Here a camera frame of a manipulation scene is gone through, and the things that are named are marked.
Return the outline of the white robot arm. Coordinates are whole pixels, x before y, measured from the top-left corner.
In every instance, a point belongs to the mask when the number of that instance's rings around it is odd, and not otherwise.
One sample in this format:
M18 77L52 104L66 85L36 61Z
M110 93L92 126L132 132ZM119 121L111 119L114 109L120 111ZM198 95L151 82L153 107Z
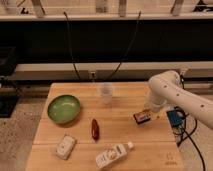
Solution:
M213 130L213 101L180 87L180 75L173 70L152 76L148 81L146 107L157 113L166 103L177 105Z

